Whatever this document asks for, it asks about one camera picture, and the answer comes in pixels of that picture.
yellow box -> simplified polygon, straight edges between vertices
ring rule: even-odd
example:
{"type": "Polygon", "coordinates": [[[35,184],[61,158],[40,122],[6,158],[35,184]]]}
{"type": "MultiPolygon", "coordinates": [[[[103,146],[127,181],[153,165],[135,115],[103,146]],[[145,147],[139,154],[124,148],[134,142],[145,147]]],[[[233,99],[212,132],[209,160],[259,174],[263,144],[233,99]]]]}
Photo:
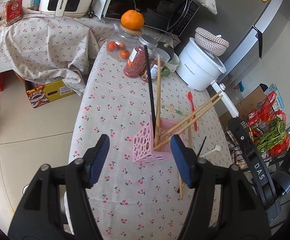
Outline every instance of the yellow box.
{"type": "Polygon", "coordinates": [[[39,85],[25,80],[25,90],[33,108],[75,94],[75,91],[68,88],[62,79],[46,85],[39,85]]]}

air fryer window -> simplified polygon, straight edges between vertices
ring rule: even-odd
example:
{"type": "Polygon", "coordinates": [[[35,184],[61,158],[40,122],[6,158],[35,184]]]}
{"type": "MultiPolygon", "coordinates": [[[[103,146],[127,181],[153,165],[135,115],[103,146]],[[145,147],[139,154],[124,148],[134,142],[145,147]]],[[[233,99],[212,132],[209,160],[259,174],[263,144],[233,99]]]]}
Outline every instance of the air fryer window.
{"type": "MultiPolygon", "coordinates": [[[[75,12],[77,11],[80,0],[68,0],[65,6],[66,12],[75,12]]],[[[47,10],[56,11],[56,6],[58,5],[58,0],[49,0],[49,5],[47,10]]]]}
{"type": "Polygon", "coordinates": [[[136,7],[143,14],[145,25],[167,30],[182,15],[186,0],[111,0],[106,17],[120,19],[124,12],[136,7]]]}

jar of oats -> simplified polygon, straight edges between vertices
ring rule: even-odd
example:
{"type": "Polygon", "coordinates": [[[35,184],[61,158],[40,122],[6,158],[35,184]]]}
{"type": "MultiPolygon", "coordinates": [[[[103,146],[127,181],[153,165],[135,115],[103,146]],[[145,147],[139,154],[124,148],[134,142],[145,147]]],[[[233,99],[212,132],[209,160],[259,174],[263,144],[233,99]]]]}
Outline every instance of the jar of oats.
{"type": "Polygon", "coordinates": [[[10,26],[22,19],[22,0],[4,0],[2,20],[5,26],[10,26]]]}

screw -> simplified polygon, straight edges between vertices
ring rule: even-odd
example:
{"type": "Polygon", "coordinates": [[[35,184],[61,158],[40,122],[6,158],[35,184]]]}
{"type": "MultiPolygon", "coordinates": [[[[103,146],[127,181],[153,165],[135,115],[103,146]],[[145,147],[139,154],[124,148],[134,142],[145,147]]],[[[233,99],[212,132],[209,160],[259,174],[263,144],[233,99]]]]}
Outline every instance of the screw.
{"type": "Polygon", "coordinates": [[[233,171],[239,171],[239,167],[236,164],[233,164],[231,168],[233,171]]]}
{"type": "Polygon", "coordinates": [[[48,165],[48,164],[43,164],[43,165],[41,166],[41,171],[46,171],[46,170],[49,169],[49,167],[50,167],[50,165],[48,165]]]}
{"type": "Polygon", "coordinates": [[[200,163],[200,164],[204,164],[204,163],[206,163],[206,159],[203,158],[203,157],[198,157],[197,161],[198,161],[198,163],[200,163]]]}
{"type": "Polygon", "coordinates": [[[82,158],[77,158],[77,159],[75,159],[74,163],[76,165],[79,165],[79,164],[83,163],[83,159],[82,158]]]}

pink basket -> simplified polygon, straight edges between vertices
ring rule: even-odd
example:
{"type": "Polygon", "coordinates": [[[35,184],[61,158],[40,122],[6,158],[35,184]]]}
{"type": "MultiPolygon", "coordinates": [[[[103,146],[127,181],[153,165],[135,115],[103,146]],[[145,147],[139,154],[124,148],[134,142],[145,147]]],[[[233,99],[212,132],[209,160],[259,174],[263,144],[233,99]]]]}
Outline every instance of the pink basket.
{"type": "MultiPolygon", "coordinates": [[[[177,122],[160,118],[159,134],[163,134],[169,128],[173,127],[177,122]]],[[[176,133],[181,127],[176,128],[166,137],[160,138],[159,143],[167,139],[169,136],[176,133]]],[[[137,132],[133,137],[133,162],[156,163],[162,160],[169,160],[173,158],[170,142],[154,151],[154,136],[153,136],[152,117],[149,116],[149,122],[137,132]]]]}

